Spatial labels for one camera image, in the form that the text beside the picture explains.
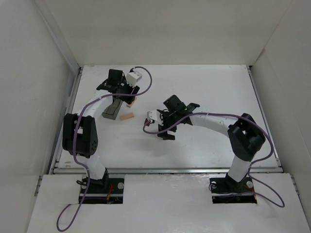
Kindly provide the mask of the wooden block numbered 55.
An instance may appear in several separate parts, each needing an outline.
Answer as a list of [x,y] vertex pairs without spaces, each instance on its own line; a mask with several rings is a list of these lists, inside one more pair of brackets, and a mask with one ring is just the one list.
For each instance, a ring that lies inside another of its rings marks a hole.
[[134,113],[127,113],[127,114],[124,114],[124,115],[121,115],[120,116],[120,120],[123,121],[123,120],[128,120],[128,119],[131,119],[131,118],[134,118]]

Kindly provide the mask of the long light wooden block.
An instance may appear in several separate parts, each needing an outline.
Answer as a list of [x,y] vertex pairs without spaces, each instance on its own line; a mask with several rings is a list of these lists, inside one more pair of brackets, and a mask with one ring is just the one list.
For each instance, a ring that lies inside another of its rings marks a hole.
[[134,97],[133,101],[130,104],[127,104],[126,106],[131,108],[133,106],[133,104],[136,102],[137,97]]

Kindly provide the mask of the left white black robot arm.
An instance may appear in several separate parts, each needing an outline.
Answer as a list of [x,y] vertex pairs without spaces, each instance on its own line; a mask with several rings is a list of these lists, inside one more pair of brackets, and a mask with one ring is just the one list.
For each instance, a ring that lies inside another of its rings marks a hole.
[[140,89],[137,83],[141,78],[142,74],[134,68],[127,74],[110,69],[108,78],[96,88],[86,106],[77,113],[64,116],[62,147],[86,169],[85,182],[88,185],[107,187],[109,181],[107,170],[96,154],[99,144],[96,120],[114,104],[131,104]]

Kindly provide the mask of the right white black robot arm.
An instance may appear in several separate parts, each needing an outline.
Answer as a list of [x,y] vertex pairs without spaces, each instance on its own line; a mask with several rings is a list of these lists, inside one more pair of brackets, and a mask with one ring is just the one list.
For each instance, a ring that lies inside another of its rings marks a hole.
[[149,119],[158,123],[159,134],[163,140],[175,140],[166,130],[175,132],[177,123],[204,127],[229,138],[234,159],[225,177],[225,184],[231,192],[237,192],[248,172],[253,158],[265,142],[265,136],[258,129],[249,114],[242,114],[236,121],[228,116],[198,112],[199,104],[185,105],[176,95],[166,99],[165,110],[153,111]]

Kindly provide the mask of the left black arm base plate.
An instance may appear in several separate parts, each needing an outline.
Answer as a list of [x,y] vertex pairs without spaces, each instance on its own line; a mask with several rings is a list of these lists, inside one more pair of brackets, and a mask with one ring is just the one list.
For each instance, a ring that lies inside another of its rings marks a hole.
[[124,178],[103,178],[101,180],[90,180],[89,188],[87,194],[89,195],[103,195],[108,194],[110,190],[112,194],[122,194],[123,187],[120,185],[124,185]]

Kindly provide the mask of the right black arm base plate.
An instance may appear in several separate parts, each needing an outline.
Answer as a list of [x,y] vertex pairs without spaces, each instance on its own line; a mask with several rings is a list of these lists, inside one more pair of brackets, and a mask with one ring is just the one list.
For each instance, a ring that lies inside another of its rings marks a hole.
[[238,194],[253,190],[253,181],[245,177],[241,182],[236,182],[230,177],[212,177],[209,179],[209,187],[213,194]]

